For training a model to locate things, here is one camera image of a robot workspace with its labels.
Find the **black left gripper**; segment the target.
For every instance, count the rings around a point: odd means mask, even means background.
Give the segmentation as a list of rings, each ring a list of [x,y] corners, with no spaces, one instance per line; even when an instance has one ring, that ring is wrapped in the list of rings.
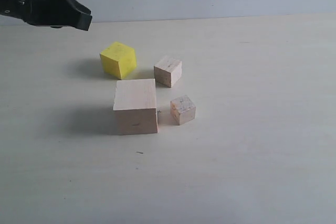
[[[34,26],[69,26],[84,31],[92,22],[91,10],[77,0],[1,0],[1,15]]]

